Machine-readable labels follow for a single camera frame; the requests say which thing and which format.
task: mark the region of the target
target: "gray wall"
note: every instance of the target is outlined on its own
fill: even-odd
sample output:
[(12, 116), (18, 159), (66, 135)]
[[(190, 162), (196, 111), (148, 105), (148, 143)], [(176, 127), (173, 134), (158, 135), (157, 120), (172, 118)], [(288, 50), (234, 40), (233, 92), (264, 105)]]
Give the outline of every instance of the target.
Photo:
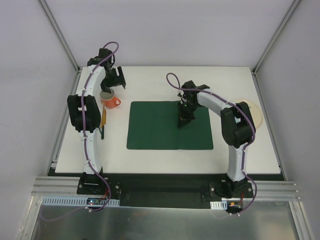
[(254, 67), (292, 0), (47, 0), (77, 62)]
[(304, 0), (258, 72), (289, 180), (320, 239), (320, 1)]
[(0, 239), (12, 240), (75, 71), (36, 0), (2, 2), (0, 33)]

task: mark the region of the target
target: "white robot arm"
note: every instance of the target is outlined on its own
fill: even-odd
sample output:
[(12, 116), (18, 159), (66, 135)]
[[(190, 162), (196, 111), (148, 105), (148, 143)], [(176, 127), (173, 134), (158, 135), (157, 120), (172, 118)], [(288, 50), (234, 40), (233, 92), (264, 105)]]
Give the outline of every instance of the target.
[(182, 89), (184, 89), (183, 96), (178, 104), (178, 127), (181, 128), (195, 119), (194, 111), (197, 107), (207, 107), (221, 117), (222, 136), (229, 146), (229, 165), (225, 174), (225, 183), (215, 187), (215, 192), (221, 197), (231, 198), (234, 191), (242, 188), (248, 182), (244, 175), (247, 158), (244, 147), (251, 141), (253, 132), (237, 109), (246, 115), (255, 132), (249, 106), (245, 102), (237, 104), (224, 102), (222, 98), (213, 97), (212, 95), (216, 94), (207, 85), (197, 87), (193, 81), (186, 82), (182, 85)]
[[(110, 87), (122, 85), (126, 87), (126, 81), (121, 67), (113, 68), (115, 58), (110, 58), (103, 64), (100, 62), (112, 52), (107, 48), (100, 48), (98, 56), (91, 58), (87, 63), (86, 79), (89, 79), (87, 85), (82, 86), (75, 95), (69, 95), (67, 99), (70, 121), (72, 126), (78, 131), (82, 144), (83, 152), (83, 173), (94, 175), (93, 169), (97, 173), (102, 172), (102, 165), (98, 154), (98, 136), (101, 123), (101, 114), (95, 99), (95, 96), (102, 90), (110, 93)], [(81, 96), (84, 92), (84, 110), (85, 110), (85, 134), (83, 129), (83, 115)]]

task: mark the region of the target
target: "green mat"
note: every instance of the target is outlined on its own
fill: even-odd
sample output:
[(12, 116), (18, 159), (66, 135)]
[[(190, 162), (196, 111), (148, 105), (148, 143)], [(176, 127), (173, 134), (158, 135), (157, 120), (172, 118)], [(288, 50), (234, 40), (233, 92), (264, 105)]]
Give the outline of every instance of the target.
[(177, 101), (133, 101), (126, 147), (139, 150), (212, 150), (209, 110), (199, 107), (195, 120), (178, 128)]

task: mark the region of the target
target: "white table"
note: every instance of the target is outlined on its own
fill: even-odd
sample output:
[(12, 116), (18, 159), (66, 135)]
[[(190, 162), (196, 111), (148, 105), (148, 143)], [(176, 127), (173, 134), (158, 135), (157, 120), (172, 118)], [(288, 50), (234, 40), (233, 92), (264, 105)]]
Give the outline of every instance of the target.
[[(209, 111), (213, 150), (129, 150), (127, 135), (130, 104), (133, 101), (177, 101), (177, 90), (168, 85), (166, 74), (175, 73), (181, 84), (193, 80), (198, 85), (206, 84), (227, 100), (245, 99), (260, 105), (256, 88), (248, 67), (182, 67), (182, 66), (128, 66), (122, 67), (126, 89), (114, 87), (120, 106), (107, 109), (104, 140), (98, 137), (99, 156), (104, 173), (176, 173), (218, 174), (228, 168), (228, 146), (221, 134), (221, 119)], [(82, 69), (79, 86), (86, 81), (87, 68)], [(100, 111), (99, 95), (95, 96)], [(56, 173), (82, 173), (83, 154), (79, 135), (67, 124)], [(280, 170), (263, 121), (257, 129), (256, 140), (247, 153), (249, 174), (279, 174)]]

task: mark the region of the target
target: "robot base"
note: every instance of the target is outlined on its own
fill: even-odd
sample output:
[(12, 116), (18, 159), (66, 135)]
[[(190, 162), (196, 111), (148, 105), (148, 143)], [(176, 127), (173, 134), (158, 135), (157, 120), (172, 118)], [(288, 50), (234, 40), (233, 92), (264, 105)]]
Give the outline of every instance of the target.
[(76, 190), (77, 194), (80, 195), (104, 195), (106, 193), (105, 183), (95, 174), (86, 174), (83, 172), (81, 174), (78, 188)]
[(246, 178), (240, 181), (232, 181), (227, 174), (225, 174), (225, 181), (216, 183), (214, 188), (214, 193), (222, 198), (231, 199), (234, 196), (237, 196), (238, 193), (243, 192), (244, 194), (248, 192), (248, 195), (252, 195), (252, 185), (248, 182)]

